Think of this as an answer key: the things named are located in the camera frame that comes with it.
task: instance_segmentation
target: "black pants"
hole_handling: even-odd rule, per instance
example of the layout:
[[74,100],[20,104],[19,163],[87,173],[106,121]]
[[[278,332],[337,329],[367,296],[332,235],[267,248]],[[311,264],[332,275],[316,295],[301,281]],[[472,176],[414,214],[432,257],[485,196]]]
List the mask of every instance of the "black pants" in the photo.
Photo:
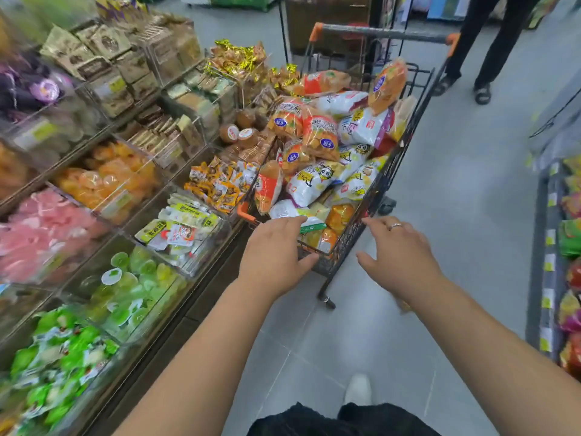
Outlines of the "black pants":
[[258,419],[248,436],[440,436],[419,418],[390,404],[339,410],[337,419],[325,418],[300,403],[279,415]]
[[[446,74],[456,80],[460,78],[460,67],[468,55],[468,51],[474,44],[474,40],[480,33],[484,22],[490,16],[494,6],[499,0],[470,0],[468,12],[460,31],[460,40],[454,51],[454,55],[448,62]],[[474,82],[476,88],[496,79],[503,68],[514,44],[517,43],[525,21],[530,16],[534,6],[539,0],[507,0],[504,19],[500,25],[498,35],[494,39],[488,53],[484,58],[480,73]]]

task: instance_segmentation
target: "person's right hand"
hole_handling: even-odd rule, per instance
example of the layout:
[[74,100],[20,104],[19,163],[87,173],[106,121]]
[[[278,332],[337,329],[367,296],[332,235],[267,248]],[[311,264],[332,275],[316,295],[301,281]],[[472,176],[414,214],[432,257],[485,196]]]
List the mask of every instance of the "person's right hand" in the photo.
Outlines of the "person's right hand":
[[426,236],[409,223],[392,216],[362,220],[375,238],[377,259],[363,251],[357,259],[367,274],[382,288],[411,303],[414,295],[437,284],[443,278]]

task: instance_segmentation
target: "pink candy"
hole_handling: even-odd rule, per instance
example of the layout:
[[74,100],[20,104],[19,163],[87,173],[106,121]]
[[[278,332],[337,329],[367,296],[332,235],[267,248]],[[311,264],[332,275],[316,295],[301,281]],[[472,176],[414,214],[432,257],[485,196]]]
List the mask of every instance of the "pink candy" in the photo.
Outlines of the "pink candy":
[[55,191],[33,193],[0,224],[0,278],[20,283],[60,280],[75,268],[67,259],[84,256],[91,240],[106,232],[89,211]]

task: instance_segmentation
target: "foot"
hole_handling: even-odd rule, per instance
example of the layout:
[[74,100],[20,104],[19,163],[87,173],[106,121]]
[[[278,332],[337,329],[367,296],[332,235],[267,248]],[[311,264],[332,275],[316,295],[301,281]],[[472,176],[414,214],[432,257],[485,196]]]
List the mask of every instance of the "foot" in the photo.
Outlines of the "foot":
[[371,400],[371,381],[363,373],[355,373],[345,392],[344,404],[373,405]]
[[454,82],[456,82],[456,80],[454,80],[454,78],[450,78],[448,75],[446,75],[445,77],[443,77],[437,84],[436,88],[434,88],[434,96],[441,96],[444,93],[446,93],[446,91],[452,87],[452,85],[454,84]]
[[477,104],[486,105],[492,99],[492,94],[490,93],[490,84],[484,84],[482,87],[474,87],[474,99]]

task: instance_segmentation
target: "person wearing black pants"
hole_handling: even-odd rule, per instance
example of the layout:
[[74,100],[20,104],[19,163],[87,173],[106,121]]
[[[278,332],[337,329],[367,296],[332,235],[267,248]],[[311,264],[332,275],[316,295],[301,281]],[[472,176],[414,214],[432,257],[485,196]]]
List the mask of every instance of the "person wearing black pants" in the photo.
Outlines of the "person wearing black pants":
[[[460,40],[448,62],[446,75],[436,86],[434,96],[444,94],[460,78],[460,68],[464,59],[498,1],[470,0],[468,12],[460,31]],[[480,73],[474,82],[474,94],[478,104],[484,105],[490,102],[490,83],[496,79],[503,68],[525,26],[525,21],[538,2],[539,0],[507,0],[504,19],[498,35],[488,49]]]

